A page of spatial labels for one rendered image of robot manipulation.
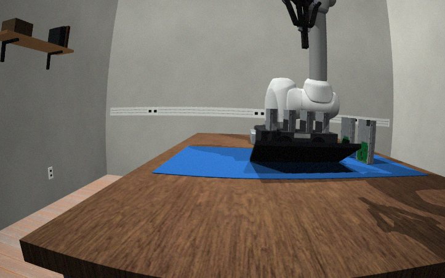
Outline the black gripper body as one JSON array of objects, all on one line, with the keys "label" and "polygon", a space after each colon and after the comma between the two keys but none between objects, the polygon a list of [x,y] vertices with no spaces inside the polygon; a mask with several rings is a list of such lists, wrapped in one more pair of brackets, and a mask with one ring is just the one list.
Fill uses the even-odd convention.
[{"label": "black gripper body", "polygon": [[[297,0],[291,0],[296,6],[298,5]],[[309,5],[313,2],[314,0],[309,0]],[[305,5],[305,0],[302,0],[302,7],[304,7]]]}]

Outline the status display screen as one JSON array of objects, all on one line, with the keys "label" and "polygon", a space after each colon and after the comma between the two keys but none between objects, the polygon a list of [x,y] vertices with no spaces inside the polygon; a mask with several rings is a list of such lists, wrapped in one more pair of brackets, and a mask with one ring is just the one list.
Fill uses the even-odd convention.
[{"label": "status display screen", "polygon": [[361,144],[256,140],[254,148],[250,162],[340,162]]}]

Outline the blue flat mat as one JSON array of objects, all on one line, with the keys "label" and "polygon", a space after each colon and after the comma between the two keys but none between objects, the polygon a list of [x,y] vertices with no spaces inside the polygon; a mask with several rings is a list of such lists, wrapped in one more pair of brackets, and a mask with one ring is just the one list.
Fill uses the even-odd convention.
[{"label": "blue flat mat", "polygon": [[356,152],[340,162],[250,162],[252,149],[187,146],[152,173],[267,180],[428,176],[378,155],[369,165],[356,160]]}]

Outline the dark grey drive dock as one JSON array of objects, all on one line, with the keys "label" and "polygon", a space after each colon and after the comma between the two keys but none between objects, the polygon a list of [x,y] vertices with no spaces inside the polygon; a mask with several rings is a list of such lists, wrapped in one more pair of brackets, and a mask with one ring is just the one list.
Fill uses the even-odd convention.
[{"label": "dark grey drive dock", "polygon": [[[259,128],[259,129],[258,129]],[[299,129],[295,129],[295,132],[288,132],[283,128],[277,128],[284,132],[277,132],[272,130],[256,127],[255,140],[260,141],[298,141],[298,142],[325,142],[325,143],[337,143],[337,133],[321,133],[313,130],[313,132],[304,132]]]}]

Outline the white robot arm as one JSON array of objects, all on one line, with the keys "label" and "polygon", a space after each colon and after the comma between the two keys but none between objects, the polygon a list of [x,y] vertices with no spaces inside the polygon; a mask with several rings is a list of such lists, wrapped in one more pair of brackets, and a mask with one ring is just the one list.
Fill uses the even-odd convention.
[{"label": "white robot arm", "polygon": [[339,113],[340,102],[332,86],[327,81],[327,33],[326,13],[336,0],[317,0],[318,8],[314,27],[308,33],[309,40],[309,79],[303,89],[296,88],[288,78],[275,78],[270,83],[265,96],[266,108],[278,109],[277,128],[283,128],[283,109],[296,110],[296,119],[300,119],[300,110],[330,113],[330,119]]}]

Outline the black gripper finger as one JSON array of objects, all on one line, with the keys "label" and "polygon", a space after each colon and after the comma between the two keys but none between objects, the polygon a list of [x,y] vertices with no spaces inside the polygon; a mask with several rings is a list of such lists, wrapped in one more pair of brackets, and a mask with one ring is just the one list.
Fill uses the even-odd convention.
[{"label": "black gripper finger", "polygon": [[297,16],[294,12],[293,6],[290,2],[291,0],[282,0],[283,3],[285,3],[287,10],[289,12],[289,15],[291,17],[291,20],[293,22],[294,26],[297,26],[298,31],[301,32],[301,40],[302,40],[302,49],[307,47],[306,44],[306,34],[305,34],[305,25],[304,25],[304,19],[303,19],[303,11],[302,11],[302,0],[297,0],[298,5],[296,6],[297,9]]},{"label": "black gripper finger", "polygon": [[313,1],[313,11],[312,11],[312,15],[310,18],[310,23],[309,23],[309,0],[305,0],[305,5],[303,7],[303,18],[304,18],[304,23],[305,23],[305,34],[306,34],[306,44],[307,44],[307,48],[309,48],[309,43],[308,43],[308,33],[311,31],[311,28],[314,27],[315,25],[315,21],[316,21],[316,16],[318,13],[318,8],[321,5],[321,2],[318,2],[317,0]]}]

